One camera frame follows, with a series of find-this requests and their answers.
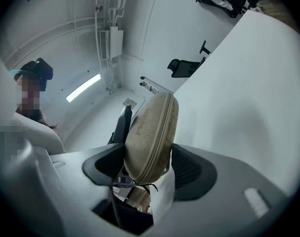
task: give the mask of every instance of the chair backrest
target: chair backrest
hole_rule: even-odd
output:
[[[168,69],[172,70],[173,78],[189,78],[198,69],[199,62],[180,61],[174,59],[168,65]]]
[[[225,12],[225,14],[227,14],[230,18],[236,18],[237,17],[237,13],[230,12],[228,9],[215,4],[212,0],[196,0],[196,2],[204,3],[206,5],[219,8],[219,9],[223,10]]]
[[[45,148],[49,155],[65,153],[62,140],[51,128],[18,113],[13,115],[11,125],[17,127],[33,146]]]

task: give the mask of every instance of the ceiling light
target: ceiling light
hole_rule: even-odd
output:
[[[99,80],[100,80],[100,74],[97,74],[93,78],[89,79],[87,82],[84,82],[81,86],[79,86],[76,90],[74,90],[70,95],[68,95],[66,100],[71,102],[74,98],[76,98],[79,94],[81,94],[89,86],[92,86],[95,82],[97,82]]]

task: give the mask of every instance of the office chair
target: office chair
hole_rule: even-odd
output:
[[[244,15],[244,13],[248,10],[244,6],[241,9],[239,9],[236,5],[234,5],[231,2],[231,0],[227,0],[227,1],[231,4],[233,10],[228,10],[227,8],[219,6],[219,5],[215,4],[212,0],[196,0],[196,2],[202,2],[206,5],[217,7],[219,9],[223,10],[225,12],[225,14],[227,14],[230,18],[236,18],[238,16],[238,14],[240,14],[240,16],[242,17]]]
[[[200,67],[201,64],[205,61],[205,57],[202,62],[191,62],[191,61],[180,61],[174,59],[168,65],[168,69],[172,70],[173,73],[171,77],[173,78],[189,78],[195,71]]]
[[[242,6],[242,8],[238,8],[231,0],[227,0],[229,2],[229,4],[231,4],[232,8],[234,9],[234,11],[238,12],[240,14],[240,16],[242,17],[245,12],[248,10],[248,8],[246,8],[245,6]]]
[[[237,15],[239,14],[239,12],[237,12],[236,10],[232,10],[232,11],[228,10],[228,9],[222,7],[222,6],[219,6],[219,5],[215,4],[211,0],[196,0],[196,2],[201,2],[201,3],[204,3],[206,5],[210,5],[210,6],[219,8],[219,9],[223,10],[225,12],[225,14],[227,14],[230,18],[236,18]]]

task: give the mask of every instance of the zipper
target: zipper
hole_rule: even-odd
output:
[[[148,174],[149,172],[149,169],[151,170],[152,169],[152,164],[153,164],[153,161],[156,160],[157,158],[157,150],[158,150],[158,147],[161,145],[162,143],[162,133],[166,130],[166,126],[167,126],[167,121],[168,121],[168,117],[167,117],[167,113],[169,112],[170,108],[171,108],[171,104],[172,104],[172,95],[169,94],[169,102],[168,102],[168,106],[166,108],[166,111],[164,113],[164,120],[163,120],[163,125],[162,125],[162,129],[159,133],[159,139],[158,139],[158,142],[156,143],[155,145],[155,148],[154,148],[154,151],[151,155],[151,158],[150,158],[150,161],[149,163],[147,164],[147,168],[143,171],[142,175],[141,175],[141,178],[138,178],[139,180],[143,179],[144,176],[146,174]]]

